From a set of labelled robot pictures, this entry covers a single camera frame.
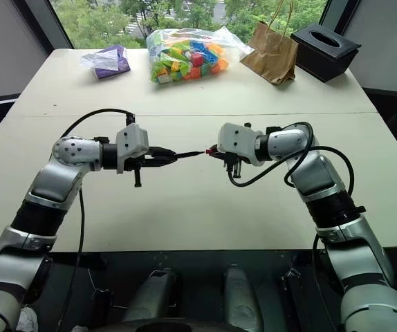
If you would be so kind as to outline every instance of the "green toy block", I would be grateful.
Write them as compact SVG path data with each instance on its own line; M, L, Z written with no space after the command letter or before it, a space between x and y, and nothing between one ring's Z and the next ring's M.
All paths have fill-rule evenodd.
M160 61L159 61L163 66L167 67L167 68L171 68L172 67L172 62L173 59L172 57L170 57L167 54L164 53L160 53Z
M180 81L182 79L182 74L179 71L170 74L173 81Z
M190 66L188 66L187 62L182 62L180 63L179 69L180 69L180 74L182 76L186 76L190 71Z
M182 61L187 61L186 56L182 54L182 50L179 48L171 47L169 49L169 56L173 57L174 59L179 59Z
M211 71L210 64L202 64L201 65L201 77L207 75Z
M191 44L189 40L180 41L179 43L175 43L172 47L178 48L180 50L190 50Z
M157 78L157 75L163 70L165 66L161 62L154 62L151 69L151 80Z

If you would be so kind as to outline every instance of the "gray wall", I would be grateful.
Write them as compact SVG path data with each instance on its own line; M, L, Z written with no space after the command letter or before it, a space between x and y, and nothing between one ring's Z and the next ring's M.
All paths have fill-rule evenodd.
M11 0L0 0L0 96L22 92L45 59Z
M397 91L397 1L361 0L344 35L362 44L351 64L360 85Z

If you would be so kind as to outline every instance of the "purple package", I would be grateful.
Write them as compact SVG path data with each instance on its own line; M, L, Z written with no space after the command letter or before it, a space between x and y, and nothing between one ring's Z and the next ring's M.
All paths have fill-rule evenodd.
M99 50L97 53L108 52L110 50L117 50L117 64L118 64L118 71L112 71L109 69L102 69L102 68L95 68L95 75L97 78L104 78L112 75L116 75L119 73L124 73L125 71L130 71L127 56L127 50L122 45L112 45L104 50Z

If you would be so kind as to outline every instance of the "tree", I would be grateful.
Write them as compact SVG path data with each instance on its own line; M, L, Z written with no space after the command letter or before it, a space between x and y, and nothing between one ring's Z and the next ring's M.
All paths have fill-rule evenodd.
M52 5L76 48L106 48L114 44L142 47L126 32L131 18L111 1L97 6L89 0L53 0Z
M189 8L188 28L216 30L219 27L213 20L216 0L193 0L192 4L186 4Z
M120 9L133 18L143 37L168 23L165 16L174 11L176 0L122 0Z
M288 21L289 3L285 0L279 15L272 27L277 32L284 32ZM248 42L254 32L257 22L269 23L278 0L225 0L226 21L228 29ZM326 5L326 0L293 0L294 10L286 29L286 35L318 22Z
M147 37L156 29L200 28L215 30L216 0L122 0L123 13L133 17L140 32Z

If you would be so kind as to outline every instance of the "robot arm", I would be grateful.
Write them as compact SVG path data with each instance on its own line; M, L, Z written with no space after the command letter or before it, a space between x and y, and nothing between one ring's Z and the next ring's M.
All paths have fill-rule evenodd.
M107 138L59 139L14 221L0 236L0 331L15 331L21 305L39 297L51 265L46 254L86 173L101 169L116 169L118 174L135 171L135 186L140 187L141 167L160 167L197 154L150 147L147 132L135 123L117 133L115 144L109 144Z
M312 142L311 150L306 150L306 157L290 177L343 287L342 326L345 331L397 331L397 291L391 287L394 274L367 223L364 208L355 206L329 159L316 149L310 127L297 123L267 132L263 135L250 126L226 123L217 146L207 153L224 159L235 183L233 179L241 177L242 161L261 166L266 161L286 160L292 169Z

